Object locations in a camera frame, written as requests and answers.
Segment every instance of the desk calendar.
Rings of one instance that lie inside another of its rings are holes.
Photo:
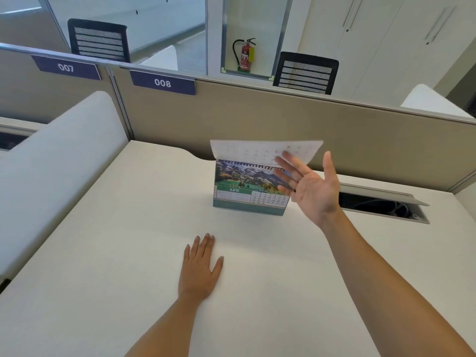
[[[274,158],[287,150],[308,163],[322,141],[211,140],[215,166],[213,206],[282,216],[289,197],[278,190],[289,185],[274,174]]]

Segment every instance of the number sign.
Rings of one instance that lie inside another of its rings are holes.
[[[151,74],[143,71],[129,70],[132,83],[150,89],[171,91],[173,93],[195,95],[195,80]]]
[[[38,69],[47,73],[101,80],[101,75],[99,74],[98,68],[94,64],[54,59],[38,55],[32,55],[31,57],[35,61],[36,66],[38,66]]]

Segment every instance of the person's left hand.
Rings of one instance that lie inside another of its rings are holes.
[[[197,236],[191,250],[187,244],[178,282],[179,298],[192,298],[201,303],[213,292],[223,267],[223,257],[220,257],[213,271],[210,271],[210,257],[214,244],[215,237],[208,233],[201,243],[200,237]]]

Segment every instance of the yellow tag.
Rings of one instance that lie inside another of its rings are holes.
[[[255,60],[255,48],[252,46],[249,48],[249,62],[253,62]]]

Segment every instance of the desk surface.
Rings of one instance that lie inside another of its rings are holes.
[[[212,207],[214,162],[130,142],[0,295],[5,356],[122,356],[177,296],[183,248],[217,237],[217,288],[191,356],[377,356],[321,231]],[[449,193],[413,193],[430,225],[347,212],[364,238],[476,348],[476,223]]]

